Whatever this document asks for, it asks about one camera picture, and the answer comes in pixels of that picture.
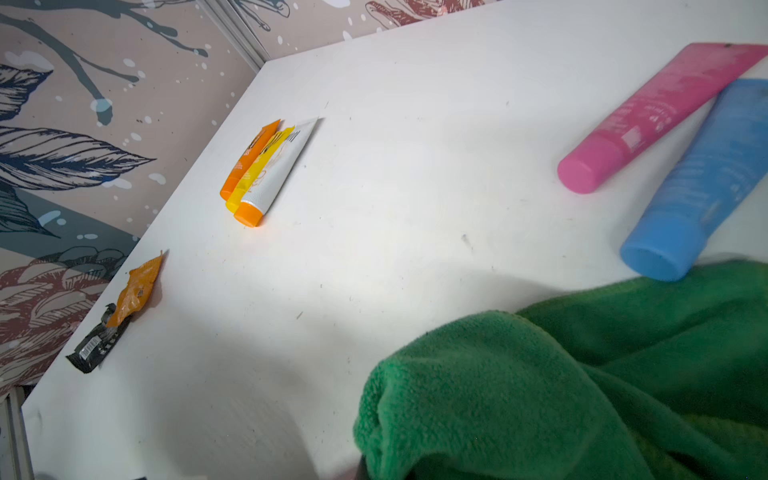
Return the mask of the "light pink toothpaste tube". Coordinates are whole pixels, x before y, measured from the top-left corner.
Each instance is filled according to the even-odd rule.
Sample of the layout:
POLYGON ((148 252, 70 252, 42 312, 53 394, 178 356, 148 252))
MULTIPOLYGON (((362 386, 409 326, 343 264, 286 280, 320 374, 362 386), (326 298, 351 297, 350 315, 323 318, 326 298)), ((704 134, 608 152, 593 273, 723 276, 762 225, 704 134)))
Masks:
POLYGON ((761 44, 687 45, 561 160, 560 181, 596 191, 766 56, 761 44))

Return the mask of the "white orange-capped toothpaste tube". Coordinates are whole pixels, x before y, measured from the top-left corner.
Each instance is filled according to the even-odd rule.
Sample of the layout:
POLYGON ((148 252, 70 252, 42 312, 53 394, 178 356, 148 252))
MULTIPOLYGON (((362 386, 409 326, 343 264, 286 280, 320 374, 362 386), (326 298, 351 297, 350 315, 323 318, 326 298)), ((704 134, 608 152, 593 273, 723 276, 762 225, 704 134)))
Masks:
POLYGON ((319 117, 308 120, 283 136, 275 152, 245 192, 234 213, 236 220, 250 228, 259 225, 280 193, 319 120, 319 117))

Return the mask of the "light blue toothpaste tube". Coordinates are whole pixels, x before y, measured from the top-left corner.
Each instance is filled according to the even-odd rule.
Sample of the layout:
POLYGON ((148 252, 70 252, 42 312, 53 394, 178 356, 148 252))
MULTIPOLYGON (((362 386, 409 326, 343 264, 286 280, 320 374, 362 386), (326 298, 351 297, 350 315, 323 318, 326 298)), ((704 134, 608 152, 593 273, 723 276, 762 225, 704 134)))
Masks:
POLYGON ((656 191, 621 259, 654 280, 682 279, 766 174, 767 81, 736 80, 656 191))

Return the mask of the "yellow toothpaste tube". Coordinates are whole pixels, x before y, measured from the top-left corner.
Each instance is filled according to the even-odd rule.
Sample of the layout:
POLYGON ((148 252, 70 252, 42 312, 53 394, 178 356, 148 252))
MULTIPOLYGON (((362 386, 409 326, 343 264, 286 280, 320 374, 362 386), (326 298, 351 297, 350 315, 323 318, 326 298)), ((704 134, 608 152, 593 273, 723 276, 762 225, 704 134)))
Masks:
POLYGON ((245 174, 243 175, 243 177, 235 187, 233 194, 226 201, 226 208, 231 213, 235 213, 237 211, 237 209, 239 208, 243 200, 244 195, 254 184, 259 174, 262 172, 265 165, 267 164, 267 162, 271 159, 271 157, 274 155, 274 153, 277 151, 278 147, 283 143, 283 141, 294 130, 295 130, 294 127, 288 127, 284 130, 277 131, 272 136, 272 138, 267 142, 263 151, 258 155, 255 162, 250 166, 250 168, 245 172, 245 174))

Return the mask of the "green microfibre cloth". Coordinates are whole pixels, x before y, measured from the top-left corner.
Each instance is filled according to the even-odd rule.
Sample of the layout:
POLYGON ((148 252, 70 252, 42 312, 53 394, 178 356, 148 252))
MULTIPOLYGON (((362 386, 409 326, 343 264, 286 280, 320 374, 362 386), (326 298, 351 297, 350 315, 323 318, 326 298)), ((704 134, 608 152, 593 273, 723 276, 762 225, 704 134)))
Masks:
POLYGON ((487 311, 371 372, 360 479, 763 479, 767 267, 487 311))

